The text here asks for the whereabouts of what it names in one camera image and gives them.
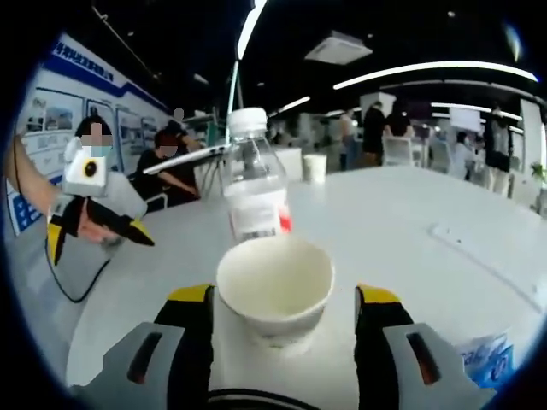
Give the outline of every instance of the bottle label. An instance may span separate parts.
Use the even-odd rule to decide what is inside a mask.
[[[291,215],[285,196],[259,195],[231,206],[230,222],[238,242],[257,237],[272,237],[291,231]]]

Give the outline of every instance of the white chair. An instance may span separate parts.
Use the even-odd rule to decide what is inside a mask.
[[[433,161],[430,168],[440,173],[447,173],[452,162],[452,153],[448,143],[433,139],[430,142],[429,147],[433,154]]]
[[[163,209],[168,207],[168,196],[165,193],[158,194],[156,196],[153,196],[152,198],[148,198],[146,200],[146,203],[151,203],[153,201],[157,201],[158,199],[163,200]]]
[[[535,206],[541,189],[539,182],[525,177],[522,173],[511,173],[511,175],[513,183],[509,197],[525,208],[529,209],[531,206]]]
[[[382,137],[384,145],[384,163],[383,165],[409,165],[419,167],[420,158],[413,151],[413,144],[410,138],[406,137]]]

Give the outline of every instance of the black ceiling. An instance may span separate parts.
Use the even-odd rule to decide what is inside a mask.
[[[241,64],[244,104],[273,111],[311,96],[301,109],[326,112],[356,105],[360,95],[382,85],[423,79],[473,79],[541,95],[542,84],[505,73],[460,68],[399,74],[340,91],[332,89],[340,81],[365,73],[443,60],[498,62],[543,78],[547,70],[539,62],[544,45],[536,32],[543,22],[526,3],[500,6],[500,2],[483,1],[465,7],[462,2],[447,1],[269,0]],[[108,15],[107,22],[145,65],[159,74],[158,79],[124,49],[91,12],[91,5],[81,21],[68,28],[69,34],[170,106],[210,108],[216,104],[226,109],[235,44],[251,0],[96,0],[94,5]],[[505,37],[508,23],[525,47],[518,62]],[[373,54],[345,67],[305,61],[306,54],[332,30],[362,39]],[[194,80],[194,73],[209,85]],[[413,88],[397,94],[475,105],[488,103],[490,98],[511,106],[518,101],[508,93],[485,91],[484,87]]]

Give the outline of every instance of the paper cup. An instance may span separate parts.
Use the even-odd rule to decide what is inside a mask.
[[[308,154],[303,157],[304,178],[311,183],[322,184],[326,177],[326,155]]]
[[[218,267],[221,299],[251,339],[287,354],[302,353],[334,285],[325,251],[290,234],[253,239],[230,249]]]

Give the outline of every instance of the white table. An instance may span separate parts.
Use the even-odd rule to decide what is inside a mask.
[[[547,227],[536,214],[416,167],[336,173],[325,185],[293,185],[289,201],[294,232],[327,249],[336,267],[318,343],[299,359],[260,355],[217,302],[212,389],[262,389],[325,410],[356,408],[358,282],[394,291],[415,321],[427,322],[451,343],[510,328],[521,357],[536,336],[543,316],[530,301],[547,247]],[[74,333],[69,384],[90,382],[107,350],[140,322],[153,321],[172,290],[214,281],[216,265],[231,246],[222,202],[171,208],[144,223],[156,247],[125,243],[105,269]],[[493,258],[514,283],[433,238],[433,224],[472,237],[485,259]]]

